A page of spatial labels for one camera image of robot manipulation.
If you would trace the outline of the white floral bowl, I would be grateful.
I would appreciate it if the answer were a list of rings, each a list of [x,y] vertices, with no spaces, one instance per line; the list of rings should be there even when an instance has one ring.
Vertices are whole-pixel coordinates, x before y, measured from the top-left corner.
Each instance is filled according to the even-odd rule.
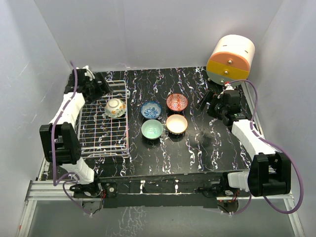
[[[117,98],[108,100],[105,106],[105,115],[116,119],[123,116],[126,113],[126,104]]]

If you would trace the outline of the white bowl orange rim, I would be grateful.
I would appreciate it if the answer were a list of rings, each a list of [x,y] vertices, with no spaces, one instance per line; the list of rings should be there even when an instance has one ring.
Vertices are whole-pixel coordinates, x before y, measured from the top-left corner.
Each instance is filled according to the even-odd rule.
[[[183,115],[174,114],[167,118],[166,127],[172,134],[179,135],[188,128],[188,121]]]

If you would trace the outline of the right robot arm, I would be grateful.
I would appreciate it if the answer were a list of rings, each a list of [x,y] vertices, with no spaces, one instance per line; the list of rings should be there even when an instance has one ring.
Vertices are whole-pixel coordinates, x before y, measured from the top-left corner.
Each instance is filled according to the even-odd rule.
[[[221,94],[207,91],[198,102],[200,111],[209,103],[208,115],[219,119],[241,142],[252,159],[249,171],[233,171],[223,176],[220,190],[226,196],[237,189],[250,192],[255,197],[285,195],[291,189],[291,162],[282,152],[277,152],[258,135],[250,116],[241,111],[240,93],[234,89]]]

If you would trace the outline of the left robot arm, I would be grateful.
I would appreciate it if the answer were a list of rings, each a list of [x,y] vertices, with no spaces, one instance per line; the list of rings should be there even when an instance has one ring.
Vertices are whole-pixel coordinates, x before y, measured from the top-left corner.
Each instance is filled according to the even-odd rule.
[[[61,181],[57,177],[57,167],[61,167],[74,178],[72,188],[75,192],[90,197],[101,194],[102,185],[95,181],[95,171],[81,156],[75,123],[87,102],[95,102],[111,91],[105,78],[100,73],[93,73],[89,66],[72,70],[58,112],[49,124],[39,129],[44,157],[52,164],[54,185]]]

